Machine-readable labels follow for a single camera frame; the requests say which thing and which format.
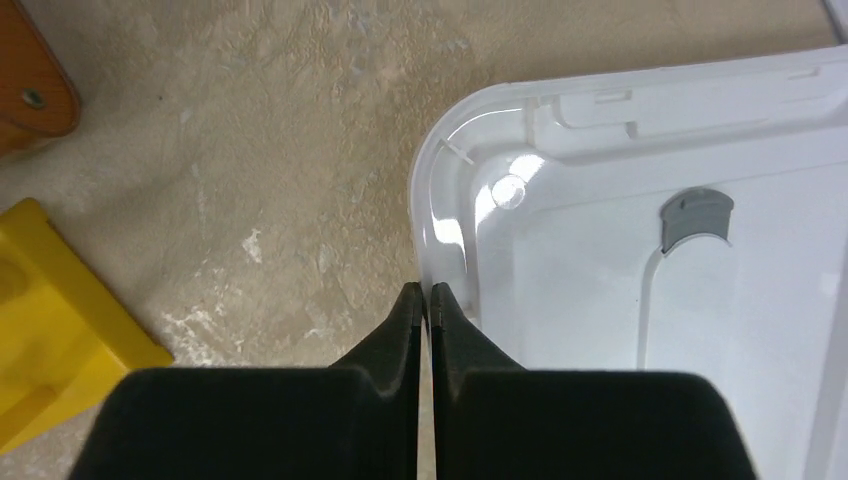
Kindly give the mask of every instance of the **gray tab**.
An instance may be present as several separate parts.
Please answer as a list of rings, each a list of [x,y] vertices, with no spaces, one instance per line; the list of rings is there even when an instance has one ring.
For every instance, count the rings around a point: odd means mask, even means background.
[[[684,238],[711,234],[727,240],[733,199],[709,188],[684,190],[671,198],[660,211],[663,221],[663,253]]]

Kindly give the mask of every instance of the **yellow object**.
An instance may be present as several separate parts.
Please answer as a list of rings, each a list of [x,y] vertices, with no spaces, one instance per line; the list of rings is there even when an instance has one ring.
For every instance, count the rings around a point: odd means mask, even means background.
[[[0,215],[0,454],[170,365],[26,199]]]

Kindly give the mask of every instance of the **beige countertop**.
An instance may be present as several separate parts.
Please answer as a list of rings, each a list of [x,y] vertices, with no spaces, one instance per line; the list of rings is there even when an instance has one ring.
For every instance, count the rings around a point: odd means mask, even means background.
[[[377,325],[417,275],[415,149],[480,88],[835,42],[818,0],[23,3],[83,114],[0,166],[0,209],[40,200],[187,365],[327,364]],[[62,478],[93,416],[0,479]]]

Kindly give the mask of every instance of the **metal rivet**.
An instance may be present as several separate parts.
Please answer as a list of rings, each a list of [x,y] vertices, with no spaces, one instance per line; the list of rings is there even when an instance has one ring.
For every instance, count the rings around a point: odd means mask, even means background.
[[[24,103],[36,110],[40,110],[47,105],[44,102],[44,98],[38,93],[38,90],[34,88],[25,88],[23,93],[21,93],[21,98],[24,99]]]

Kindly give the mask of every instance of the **white plastic tray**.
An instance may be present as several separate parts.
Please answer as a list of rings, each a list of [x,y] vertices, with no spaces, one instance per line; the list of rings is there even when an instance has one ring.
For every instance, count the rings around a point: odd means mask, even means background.
[[[703,186],[727,240],[664,254],[660,209]],[[410,202],[425,288],[516,361],[698,373],[762,478],[848,478],[848,47],[485,89]]]

